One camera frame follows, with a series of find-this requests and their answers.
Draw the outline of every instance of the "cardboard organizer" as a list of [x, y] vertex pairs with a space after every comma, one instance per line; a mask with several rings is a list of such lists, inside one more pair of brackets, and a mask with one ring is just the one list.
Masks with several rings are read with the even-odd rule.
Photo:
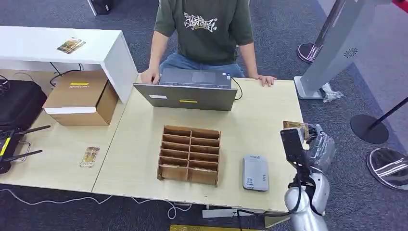
[[157, 178], [217, 185], [220, 135], [216, 130], [165, 126]]

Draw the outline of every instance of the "yellow object on floor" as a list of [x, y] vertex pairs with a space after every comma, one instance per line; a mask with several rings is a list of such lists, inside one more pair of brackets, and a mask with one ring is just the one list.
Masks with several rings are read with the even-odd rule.
[[239, 231], [240, 229], [234, 228], [218, 228], [218, 227], [206, 227], [206, 226], [191, 226], [191, 225], [171, 225], [170, 231]]

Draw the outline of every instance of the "hand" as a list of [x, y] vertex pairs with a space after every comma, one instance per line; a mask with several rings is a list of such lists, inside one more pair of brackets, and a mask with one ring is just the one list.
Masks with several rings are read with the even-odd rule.
[[158, 84], [160, 79], [159, 68], [149, 68], [140, 77], [142, 83]]
[[262, 76], [262, 75], [255, 75], [255, 76], [252, 77], [252, 78], [254, 78], [254, 79], [259, 79], [259, 80], [261, 81], [261, 83], [262, 83], [262, 86], [265, 86], [266, 84], [267, 84], [268, 86], [271, 86], [271, 85], [273, 85], [273, 82], [274, 82], [275, 80], [277, 80], [276, 77], [273, 77], [273, 76]]

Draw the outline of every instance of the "floor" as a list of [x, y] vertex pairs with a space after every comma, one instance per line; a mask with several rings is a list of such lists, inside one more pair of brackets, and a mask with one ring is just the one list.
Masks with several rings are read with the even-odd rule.
[[[334, 0], [318, 0], [324, 15], [329, 14]], [[408, 97], [408, 15], [394, 4], [378, 5], [372, 26], [355, 61], [361, 76], [381, 108], [382, 112]], [[408, 150], [408, 105], [388, 118], [405, 150]]]

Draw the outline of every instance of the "laptop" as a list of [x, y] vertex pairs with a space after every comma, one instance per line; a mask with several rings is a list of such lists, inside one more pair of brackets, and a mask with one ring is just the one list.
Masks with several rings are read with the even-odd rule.
[[237, 93], [222, 71], [165, 68], [158, 85], [133, 86], [154, 107], [231, 111]]

